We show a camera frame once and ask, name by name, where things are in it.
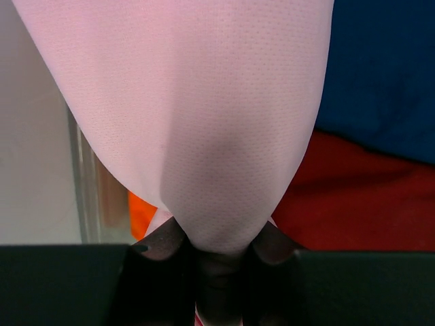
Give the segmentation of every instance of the pink fabric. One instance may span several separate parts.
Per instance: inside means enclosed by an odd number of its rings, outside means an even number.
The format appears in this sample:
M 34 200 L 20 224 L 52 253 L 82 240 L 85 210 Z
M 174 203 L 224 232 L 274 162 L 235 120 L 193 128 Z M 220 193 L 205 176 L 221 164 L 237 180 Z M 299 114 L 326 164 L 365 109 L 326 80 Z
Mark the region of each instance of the pink fabric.
M 205 251 L 243 250 L 317 115 L 333 0 L 14 0 L 86 138 Z

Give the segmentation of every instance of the blue cloth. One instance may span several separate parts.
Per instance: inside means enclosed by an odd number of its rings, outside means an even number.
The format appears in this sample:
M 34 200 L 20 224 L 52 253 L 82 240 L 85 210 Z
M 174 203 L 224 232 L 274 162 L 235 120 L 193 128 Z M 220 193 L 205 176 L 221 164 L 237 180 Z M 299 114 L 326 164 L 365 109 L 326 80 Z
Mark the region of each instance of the blue cloth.
M 435 164 L 435 0 L 335 0 L 316 126 Z

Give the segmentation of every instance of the orange fabric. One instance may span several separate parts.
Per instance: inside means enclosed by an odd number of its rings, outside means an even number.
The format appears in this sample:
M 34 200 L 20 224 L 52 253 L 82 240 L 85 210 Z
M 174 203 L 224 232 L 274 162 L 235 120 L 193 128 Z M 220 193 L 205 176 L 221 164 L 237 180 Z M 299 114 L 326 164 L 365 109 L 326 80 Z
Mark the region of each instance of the orange fabric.
M 130 210 L 131 234 L 136 240 L 141 240 L 147 232 L 157 207 L 148 204 L 131 192 L 128 192 L 128 207 Z

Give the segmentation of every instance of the red cloth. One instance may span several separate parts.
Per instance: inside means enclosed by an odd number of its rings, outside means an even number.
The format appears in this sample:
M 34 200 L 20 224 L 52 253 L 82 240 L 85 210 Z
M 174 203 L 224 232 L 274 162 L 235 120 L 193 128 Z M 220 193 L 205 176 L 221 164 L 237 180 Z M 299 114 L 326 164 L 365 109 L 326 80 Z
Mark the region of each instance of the red cloth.
M 273 217 L 310 249 L 435 251 L 435 168 L 314 132 Z

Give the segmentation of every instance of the textured fabric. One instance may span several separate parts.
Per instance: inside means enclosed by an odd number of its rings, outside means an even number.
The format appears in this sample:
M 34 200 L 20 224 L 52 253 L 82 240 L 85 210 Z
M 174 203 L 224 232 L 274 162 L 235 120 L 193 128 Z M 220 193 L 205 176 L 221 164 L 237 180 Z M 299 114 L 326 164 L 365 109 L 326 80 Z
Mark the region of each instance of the textured fabric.
M 314 132 L 273 218 L 310 249 L 435 251 L 435 166 Z
M 304 156 L 333 0 L 14 0 L 92 148 L 193 245 L 242 251 Z
M 435 1 L 336 0 L 317 127 L 435 164 Z

